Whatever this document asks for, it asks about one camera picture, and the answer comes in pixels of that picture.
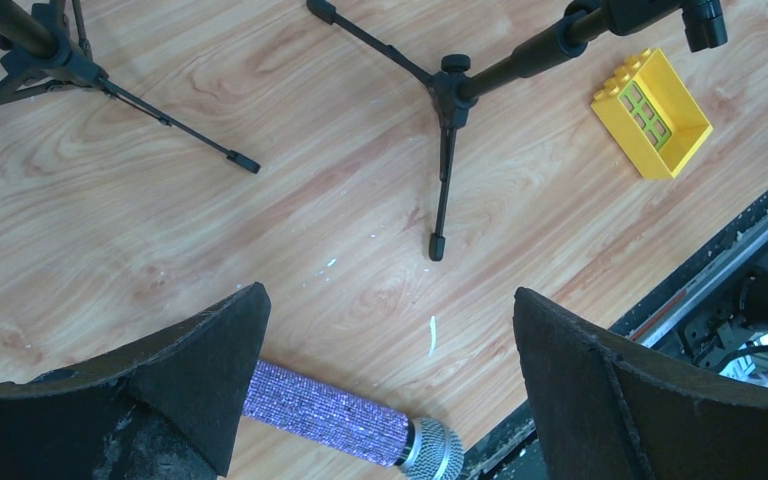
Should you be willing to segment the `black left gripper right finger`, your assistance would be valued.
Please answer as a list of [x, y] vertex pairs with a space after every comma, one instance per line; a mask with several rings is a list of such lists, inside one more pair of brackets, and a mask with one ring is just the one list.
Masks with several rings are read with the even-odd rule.
[[768, 479], [768, 388], [670, 358], [527, 288], [513, 329], [552, 479]]

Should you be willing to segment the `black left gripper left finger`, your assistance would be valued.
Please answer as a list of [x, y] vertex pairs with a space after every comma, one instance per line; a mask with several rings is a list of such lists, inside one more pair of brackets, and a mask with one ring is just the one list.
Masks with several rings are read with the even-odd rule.
[[0, 479], [228, 474], [271, 311], [260, 283], [24, 383], [0, 383]]

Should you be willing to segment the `black tripod clip stand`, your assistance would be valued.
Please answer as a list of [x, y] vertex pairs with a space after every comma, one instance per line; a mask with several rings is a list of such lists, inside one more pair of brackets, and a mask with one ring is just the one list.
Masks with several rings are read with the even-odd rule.
[[603, 33], [628, 36], [675, 11], [681, 13], [685, 37], [692, 52], [713, 49], [728, 40], [723, 8], [715, 0], [571, 1], [560, 20], [518, 45], [508, 57], [487, 69], [470, 76], [470, 57], [450, 54], [441, 59], [440, 71], [431, 74], [394, 46], [383, 43], [340, 15], [332, 3], [307, 0], [305, 4], [319, 20], [344, 29], [389, 58], [427, 90], [440, 128], [440, 194], [428, 247], [428, 257], [434, 262], [441, 261], [445, 252], [444, 227], [457, 131], [466, 125], [470, 109], [481, 96], [581, 56], [589, 42]]

